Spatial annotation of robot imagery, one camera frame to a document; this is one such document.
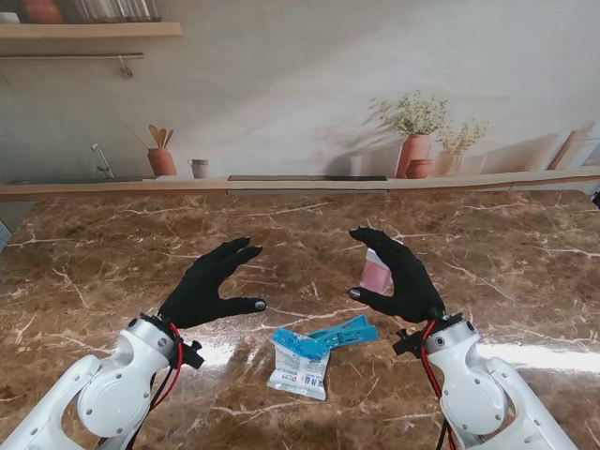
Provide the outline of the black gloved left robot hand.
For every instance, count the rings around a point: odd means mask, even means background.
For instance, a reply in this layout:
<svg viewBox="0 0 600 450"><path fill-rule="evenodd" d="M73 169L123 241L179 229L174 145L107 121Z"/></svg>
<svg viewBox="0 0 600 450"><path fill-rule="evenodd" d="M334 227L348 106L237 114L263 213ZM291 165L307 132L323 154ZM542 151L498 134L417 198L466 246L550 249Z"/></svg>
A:
<svg viewBox="0 0 600 450"><path fill-rule="evenodd" d="M241 237L202 255L188 268L158 310L158 315L182 330L218 319L266 310L266 302L261 298L223 299L219 295L221 284L239 266L261 252L262 248L252 246L248 237Z"/></svg>

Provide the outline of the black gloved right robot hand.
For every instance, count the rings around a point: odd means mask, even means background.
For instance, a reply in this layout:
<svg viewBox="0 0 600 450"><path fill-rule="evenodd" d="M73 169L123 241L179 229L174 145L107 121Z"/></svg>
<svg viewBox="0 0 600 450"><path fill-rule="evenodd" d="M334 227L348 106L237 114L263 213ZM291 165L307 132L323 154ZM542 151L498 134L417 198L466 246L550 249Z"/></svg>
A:
<svg viewBox="0 0 600 450"><path fill-rule="evenodd" d="M359 227L349 230L350 236L375 251L390 269L394 284L391 296L363 287L349 290L351 299L389 316L399 316L408 323L440 319L445 307L433 285L426 267L412 251L385 232Z"/></svg>

